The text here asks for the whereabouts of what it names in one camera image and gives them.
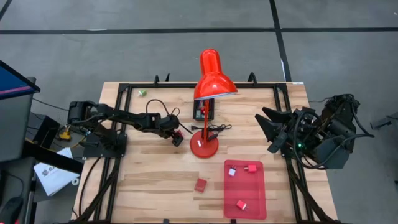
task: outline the wooden table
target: wooden table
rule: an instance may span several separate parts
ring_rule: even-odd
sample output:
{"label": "wooden table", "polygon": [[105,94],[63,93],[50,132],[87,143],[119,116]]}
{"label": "wooden table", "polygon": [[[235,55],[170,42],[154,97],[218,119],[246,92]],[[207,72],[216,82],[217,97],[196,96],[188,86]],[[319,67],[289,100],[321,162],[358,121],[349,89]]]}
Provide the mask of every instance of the wooden table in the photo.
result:
{"label": "wooden table", "polygon": [[[115,106],[118,86],[118,82],[106,82],[100,103]],[[287,83],[287,87],[293,109],[309,106],[303,84]],[[192,119],[193,88],[151,88],[147,89],[145,97],[139,97],[138,91],[133,90],[130,112],[145,111],[146,103],[157,98],[165,103],[169,111],[179,107],[181,113],[178,118],[185,126],[203,126],[203,123]],[[263,114],[263,106],[275,108],[273,92],[268,88],[240,88],[238,91],[237,95],[217,98],[215,101],[213,124],[231,124],[233,127],[218,136],[218,152],[209,159],[199,159],[191,153],[191,135],[182,128],[180,130],[185,139],[179,147],[175,147],[171,139],[162,139],[155,134],[141,133],[133,127],[127,127],[128,144],[126,155],[121,160],[113,223],[161,223],[165,218],[172,223],[229,223],[230,219],[223,215],[223,163],[227,159],[261,161],[264,164],[267,219],[238,220],[238,223],[295,223],[285,160],[280,154],[267,151],[270,142],[267,142],[254,118],[256,113]],[[165,116],[162,105],[157,102],[149,105],[149,111]],[[110,128],[111,122],[104,122],[104,125]],[[90,175],[82,210],[98,191],[103,160],[97,163]],[[88,159],[85,162],[80,183],[85,180],[94,161]],[[326,214],[336,218],[326,172],[306,169],[305,174],[314,199]],[[193,189],[197,178],[208,181],[203,193]],[[81,188],[82,184],[78,189],[75,211],[78,211]],[[303,198],[298,194],[305,218]],[[105,217],[108,195],[104,198],[102,218]]]}

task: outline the white paper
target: white paper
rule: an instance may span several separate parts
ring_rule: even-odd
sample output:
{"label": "white paper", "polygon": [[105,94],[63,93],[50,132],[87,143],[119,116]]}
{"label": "white paper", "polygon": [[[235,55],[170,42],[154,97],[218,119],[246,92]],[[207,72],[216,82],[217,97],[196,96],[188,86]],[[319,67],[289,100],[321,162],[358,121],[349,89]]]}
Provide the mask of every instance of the white paper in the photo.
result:
{"label": "white paper", "polygon": [[[62,149],[57,152],[62,156],[66,156],[68,158],[72,158],[72,152],[70,148]],[[43,185],[45,193],[48,196],[53,196],[59,190],[61,190],[64,186],[69,184],[73,179],[76,179],[80,175],[61,170],[54,166],[50,166],[44,163],[39,163],[34,166],[34,170],[39,178],[40,182]]]}

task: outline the gray floor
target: gray floor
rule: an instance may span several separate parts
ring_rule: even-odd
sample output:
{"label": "gray floor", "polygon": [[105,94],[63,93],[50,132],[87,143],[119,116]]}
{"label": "gray floor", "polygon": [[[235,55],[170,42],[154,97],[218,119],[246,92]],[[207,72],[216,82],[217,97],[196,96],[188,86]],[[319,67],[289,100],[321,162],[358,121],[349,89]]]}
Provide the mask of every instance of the gray floor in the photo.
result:
{"label": "gray floor", "polygon": [[[5,0],[0,0],[0,7]],[[398,27],[398,2],[277,0],[282,27]],[[264,0],[13,0],[0,30],[273,27]],[[353,93],[358,116],[369,122],[398,111],[398,32],[283,34],[292,80],[305,82],[310,100]],[[262,34],[2,35],[0,59],[37,77],[35,97],[67,107],[98,101],[105,81],[148,81],[155,75],[197,80],[198,56],[221,54],[234,81],[250,72],[259,81],[284,80],[277,40]],[[311,103],[319,110],[323,105]],[[59,122],[66,113],[34,103],[32,111]],[[356,141],[343,170],[328,171],[338,217],[347,223],[398,223],[397,130],[372,131]],[[65,222],[76,188],[40,202],[36,223]]]}

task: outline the lamp base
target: lamp base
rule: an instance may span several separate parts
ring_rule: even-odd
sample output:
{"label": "lamp base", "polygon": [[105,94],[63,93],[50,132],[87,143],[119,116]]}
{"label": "lamp base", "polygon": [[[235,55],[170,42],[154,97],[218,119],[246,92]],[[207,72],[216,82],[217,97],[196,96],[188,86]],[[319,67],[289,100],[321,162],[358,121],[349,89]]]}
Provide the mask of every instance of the lamp base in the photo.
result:
{"label": "lamp base", "polygon": [[215,138],[211,141],[206,142],[206,146],[203,145],[203,139],[201,138],[201,132],[195,133],[190,141],[192,153],[199,158],[209,158],[216,154],[218,150],[218,139]]}

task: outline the monitor screen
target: monitor screen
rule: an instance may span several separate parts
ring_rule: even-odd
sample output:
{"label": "monitor screen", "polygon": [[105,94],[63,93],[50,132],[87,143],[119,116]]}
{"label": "monitor screen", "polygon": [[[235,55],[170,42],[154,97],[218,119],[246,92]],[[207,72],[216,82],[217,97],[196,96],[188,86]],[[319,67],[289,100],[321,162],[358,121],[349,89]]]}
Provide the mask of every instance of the monitor screen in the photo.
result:
{"label": "monitor screen", "polygon": [[0,61],[0,99],[32,94],[40,91],[31,81]]}

